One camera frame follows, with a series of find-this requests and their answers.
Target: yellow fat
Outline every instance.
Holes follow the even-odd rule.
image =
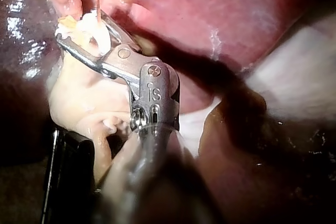
[[[78,46],[85,50],[88,50],[88,46],[91,40],[90,35],[85,32],[78,31],[76,29],[77,21],[70,15],[58,19],[58,23],[67,27],[71,31],[71,40]]]

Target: screw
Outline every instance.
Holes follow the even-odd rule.
[[[148,69],[148,74],[150,77],[157,77],[161,74],[161,68],[158,66],[150,66]]]
[[[118,56],[119,56],[121,59],[127,59],[130,55],[131,55],[131,52],[129,51],[128,48],[122,48],[122,49],[120,49],[119,52],[118,52]]]

